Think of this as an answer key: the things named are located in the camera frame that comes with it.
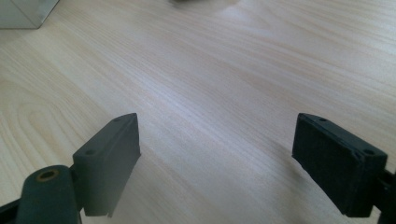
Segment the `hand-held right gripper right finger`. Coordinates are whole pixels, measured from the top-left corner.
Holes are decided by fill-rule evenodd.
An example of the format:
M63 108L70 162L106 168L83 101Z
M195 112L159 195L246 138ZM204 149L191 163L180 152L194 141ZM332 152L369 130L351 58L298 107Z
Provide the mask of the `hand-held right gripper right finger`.
M297 117L292 157L348 217L368 217L388 155L335 123Z

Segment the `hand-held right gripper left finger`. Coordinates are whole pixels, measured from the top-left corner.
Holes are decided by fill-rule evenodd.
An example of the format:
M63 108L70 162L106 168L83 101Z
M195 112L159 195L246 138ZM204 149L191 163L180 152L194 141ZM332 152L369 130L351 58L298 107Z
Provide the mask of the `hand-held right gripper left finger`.
M140 156L136 113L111 120L73 155L78 208L111 217Z

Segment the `expandable grey metal bookend rack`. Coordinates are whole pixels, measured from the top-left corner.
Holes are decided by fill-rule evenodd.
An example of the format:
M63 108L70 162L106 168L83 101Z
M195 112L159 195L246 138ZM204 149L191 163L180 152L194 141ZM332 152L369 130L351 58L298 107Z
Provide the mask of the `expandable grey metal bookend rack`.
M60 0L0 0L0 29L38 29Z

